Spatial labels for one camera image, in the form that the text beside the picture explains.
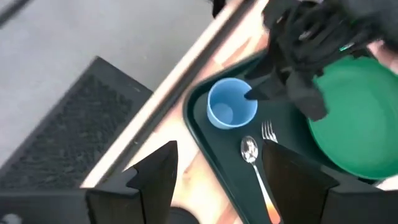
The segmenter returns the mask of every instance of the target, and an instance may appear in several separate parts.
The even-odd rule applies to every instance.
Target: black mat
[[[2,167],[0,189],[79,187],[151,94],[96,58]]]

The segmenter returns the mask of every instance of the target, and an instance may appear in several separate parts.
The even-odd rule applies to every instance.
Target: spoon
[[[259,155],[259,148],[257,147],[256,140],[250,136],[245,136],[243,137],[241,141],[241,154],[243,159],[250,163],[254,171],[256,171],[257,179],[260,183],[260,188],[262,195],[264,196],[264,200],[266,202],[266,207],[268,211],[269,218],[271,220],[271,223],[273,224],[278,224],[280,223],[280,216],[275,209],[274,204],[272,203],[271,199],[269,198],[269,195],[267,193],[266,187],[264,186],[264,183],[262,182],[259,170],[257,169],[257,166],[255,164],[255,161],[257,159],[257,156]]]

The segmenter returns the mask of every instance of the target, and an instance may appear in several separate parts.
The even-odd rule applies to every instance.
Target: green tray
[[[306,117],[287,101],[259,102],[256,117],[241,128],[220,130],[209,122],[206,116],[206,99],[213,84],[226,77],[243,79],[243,76],[256,65],[262,54],[264,52],[253,55],[199,83],[188,94],[183,109],[186,125],[244,223],[271,223],[255,172],[250,164],[243,161],[239,151],[239,143],[245,135],[254,137],[261,150],[261,123],[263,121],[272,121],[279,144],[314,161],[340,170],[316,145]],[[252,86],[255,85],[254,82],[247,82]],[[263,167],[261,157],[260,151],[256,161],[258,167]],[[260,175],[269,191],[262,169],[260,169]]]

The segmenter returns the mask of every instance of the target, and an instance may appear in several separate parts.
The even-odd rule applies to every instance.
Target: green plate
[[[398,78],[371,58],[346,57],[316,80],[329,114],[309,121],[319,148],[367,179],[398,173]]]

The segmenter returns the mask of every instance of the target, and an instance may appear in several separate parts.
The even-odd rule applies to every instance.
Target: hand
[[[382,40],[369,44],[368,48],[381,64],[398,74],[398,54],[389,50]]]

